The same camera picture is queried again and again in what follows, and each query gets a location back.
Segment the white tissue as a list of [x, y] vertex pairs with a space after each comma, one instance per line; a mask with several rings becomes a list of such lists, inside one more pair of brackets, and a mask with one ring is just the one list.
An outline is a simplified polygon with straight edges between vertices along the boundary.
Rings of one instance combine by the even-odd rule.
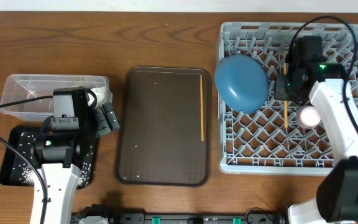
[[[109, 92], [106, 91], [105, 86], [91, 88], [91, 91], [97, 97], [97, 104], [96, 104], [97, 106], [100, 106], [109, 101], [108, 100]], [[91, 105], [92, 102], [94, 101], [94, 97], [90, 93], [87, 93], [87, 95], [88, 95], [88, 104]]]

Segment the wooden chopstick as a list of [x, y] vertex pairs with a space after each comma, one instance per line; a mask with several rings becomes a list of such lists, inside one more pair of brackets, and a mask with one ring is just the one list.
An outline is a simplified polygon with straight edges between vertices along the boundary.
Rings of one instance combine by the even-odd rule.
[[203, 77], [200, 75], [200, 123], [201, 141], [204, 141], [204, 108], [203, 108]]
[[[283, 61], [283, 75], [285, 76], [285, 75], [287, 75], [287, 67], [288, 67], [288, 65], [287, 65], [287, 63], [286, 63], [286, 53], [284, 53], [283, 54], [283, 59], [284, 59], [284, 61]], [[287, 100], [285, 100], [284, 101], [284, 107], [283, 107], [283, 109], [284, 109], [284, 127], [285, 127], [285, 129], [287, 129], [288, 128], [288, 101]]]

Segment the pink plastic cup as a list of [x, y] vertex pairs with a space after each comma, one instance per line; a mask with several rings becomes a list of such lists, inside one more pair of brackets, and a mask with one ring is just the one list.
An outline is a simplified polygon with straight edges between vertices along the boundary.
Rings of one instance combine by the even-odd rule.
[[313, 129], [321, 121], [321, 118], [314, 106], [302, 106], [296, 111], [295, 118], [299, 127], [303, 129]]

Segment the dark blue plate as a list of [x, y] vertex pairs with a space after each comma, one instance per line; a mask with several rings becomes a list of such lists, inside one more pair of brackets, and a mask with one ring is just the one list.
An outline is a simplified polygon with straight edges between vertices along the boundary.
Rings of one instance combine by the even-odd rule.
[[222, 100], [233, 110], [254, 113], [267, 101], [269, 79], [258, 61], [236, 54], [222, 58], [214, 80]]

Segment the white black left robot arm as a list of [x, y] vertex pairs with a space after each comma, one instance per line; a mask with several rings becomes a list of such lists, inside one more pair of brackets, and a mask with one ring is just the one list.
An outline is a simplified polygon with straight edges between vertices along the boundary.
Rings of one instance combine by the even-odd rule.
[[98, 106], [89, 88], [59, 88], [52, 98], [53, 116], [29, 146], [37, 175], [31, 223], [70, 222], [80, 163], [98, 137], [120, 128], [112, 104]]

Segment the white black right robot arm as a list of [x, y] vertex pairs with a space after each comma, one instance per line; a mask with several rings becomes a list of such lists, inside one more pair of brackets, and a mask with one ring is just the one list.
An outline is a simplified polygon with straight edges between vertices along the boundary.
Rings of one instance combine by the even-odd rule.
[[320, 36], [294, 40], [288, 71], [275, 81], [277, 100], [309, 101], [329, 138], [335, 166], [316, 197], [287, 209], [287, 223], [358, 222], [358, 109], [340, 63], [326, 63]]

